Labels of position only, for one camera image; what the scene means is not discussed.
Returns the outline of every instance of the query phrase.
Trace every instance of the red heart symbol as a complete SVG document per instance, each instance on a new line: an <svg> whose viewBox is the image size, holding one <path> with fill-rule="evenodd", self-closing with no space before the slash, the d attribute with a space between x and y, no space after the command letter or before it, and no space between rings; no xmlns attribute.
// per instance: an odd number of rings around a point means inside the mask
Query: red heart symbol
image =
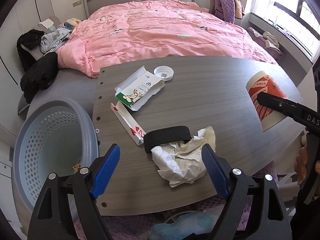
<svg viewBox="0 0 320 240"><path fill-rule="evenodd" d="M130 127L130 130L131 130L131 132L132 132L132 135L135 135L135 134L136 134L136 131L133 130L131 127Z"/></svg>

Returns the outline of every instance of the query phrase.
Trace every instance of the bed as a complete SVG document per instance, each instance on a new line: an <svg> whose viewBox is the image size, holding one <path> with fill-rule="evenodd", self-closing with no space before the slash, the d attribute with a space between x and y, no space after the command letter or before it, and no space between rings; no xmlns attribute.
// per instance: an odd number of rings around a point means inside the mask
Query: bed
<svg viewBox="0 0 320 240"><path fill-rule="evenodd" d="M92 116L97 79L91 77L97 77L101 67L123 62L218 55L276 64L244 29L217 19L195 0L83 1L88 19L78 24L70 40L58 49L63 69L47 90L36 94L28 115L44 101L60 96L77 101ZM145 19L144 25L137 25L139 19Z"/></svg>

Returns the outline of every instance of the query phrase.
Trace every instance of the wood grain surface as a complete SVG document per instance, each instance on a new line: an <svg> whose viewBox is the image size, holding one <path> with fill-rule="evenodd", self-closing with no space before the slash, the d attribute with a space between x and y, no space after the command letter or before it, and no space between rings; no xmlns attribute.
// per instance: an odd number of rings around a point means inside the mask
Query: wood grain surface
<svg viewBox="0 0 320 240"><path fill-rule="evenodd" d="M97 199L101 215L135 215L177 208L216 194L208 174L193 184L175 188L157 172L143 145L137 146L110 109L116 104L115 87L145 65L153 73L160 65L174 70L173 79L142 106L131 112L145 130L186 125L192 135L212 126L216 154L232 167L252 175L301 133L303 126L287 117L266 132L246 91L248 80L260 70L270 74L295 102L302 98L279 65L230 57L165 57L124 63L101 69L96 88L93 124L100 129L100 156L112 143L121 158L103 195Z"/></svg>

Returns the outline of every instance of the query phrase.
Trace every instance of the window sill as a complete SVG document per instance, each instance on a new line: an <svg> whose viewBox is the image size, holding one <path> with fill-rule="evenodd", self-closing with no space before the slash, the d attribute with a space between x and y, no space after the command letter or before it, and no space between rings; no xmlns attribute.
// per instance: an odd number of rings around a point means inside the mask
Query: window sill
<svg viewBox="0 0 320 240"><path fill-rule="evenodd" d="M276 27L256 16L255 14L250 14L249 22L265 32L270 32L272 35L274 35L279 44L281 44L299 62L306 72L312 68L313 64L311 62L311 55L308 54L308 52L294 39L284 35Z"/></svg>

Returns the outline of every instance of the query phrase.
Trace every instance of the metal screw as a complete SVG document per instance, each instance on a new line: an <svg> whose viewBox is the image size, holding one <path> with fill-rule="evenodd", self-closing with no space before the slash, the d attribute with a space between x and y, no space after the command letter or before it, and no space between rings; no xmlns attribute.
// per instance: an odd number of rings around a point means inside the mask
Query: metal screw
<svg viewBox="0 0 320 240"><path fill-rule="evenodd" d="M55 177L56 177L55 173L50 173L48 176L49 179L54 179Z"/></svg>
<svg viewBox="0 0 320 240"><path fill-rule="evenodd" d="M233 169L232 172L236 175L240 175L241 174L241 170L239 169Z"/></svg>
<svg viewBox="0 0 320 240"><path fill-rule="evenodd" d="M87 174L89 172L89 169L87 167L84 167L80 170L81 174Z"/></svg>
<svg viewBox="0 0 320 240"><path fill-rule="evenodd" d="M267 174L266 176L264 176L265 178L266 178L266 180L272 180L273 178L272 178L272 176L270 175L270 174Z"/></svg>

